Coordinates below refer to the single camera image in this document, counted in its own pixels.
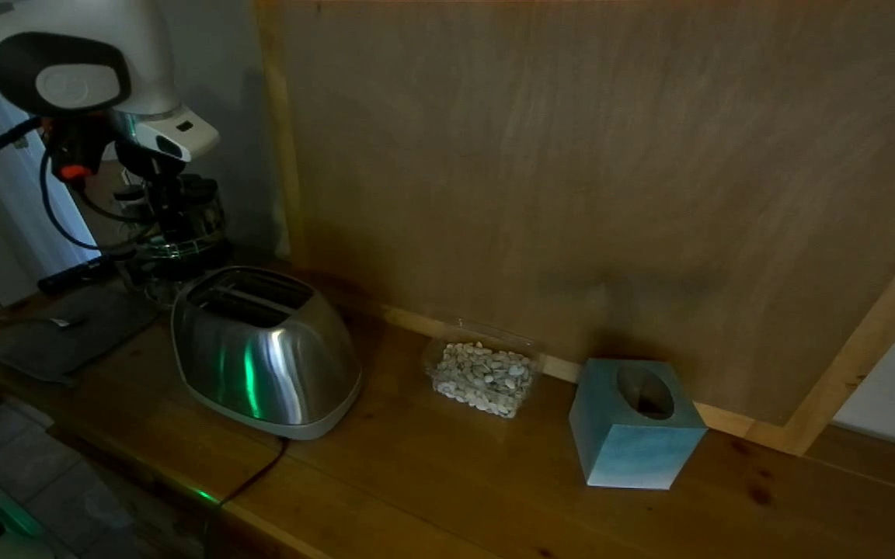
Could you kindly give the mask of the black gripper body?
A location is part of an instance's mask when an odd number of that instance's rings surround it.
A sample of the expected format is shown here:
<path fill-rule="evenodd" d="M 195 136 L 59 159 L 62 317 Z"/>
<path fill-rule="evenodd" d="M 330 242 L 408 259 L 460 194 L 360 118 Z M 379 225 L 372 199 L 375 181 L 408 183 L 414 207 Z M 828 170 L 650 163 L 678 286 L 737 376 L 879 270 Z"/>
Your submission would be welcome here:
<path fill-rule="evenodd" d="M 143 207 L 137 218 L 150 242 L 200 242 L 224 238 L 224 207 L 219 181 L 190 173 L 183 163 L 117 141 L 116 156 L 123 170 L 143 181 Z"/>

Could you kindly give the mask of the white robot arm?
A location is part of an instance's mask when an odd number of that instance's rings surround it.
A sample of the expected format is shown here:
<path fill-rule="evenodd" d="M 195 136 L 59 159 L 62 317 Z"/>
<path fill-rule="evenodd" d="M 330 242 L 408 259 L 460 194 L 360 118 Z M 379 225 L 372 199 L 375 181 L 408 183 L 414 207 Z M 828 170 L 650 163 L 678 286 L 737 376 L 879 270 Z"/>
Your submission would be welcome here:
<path fill-rule="evenodd" d="M 116 148 L 143 181 L 145 212 L 130 222 L 194 237 L 180 173 L 222 135 L 178 97 L 159 0 L 0 0 L 0 97 L 43 130 L 43 168 L 70 190 Z"/>

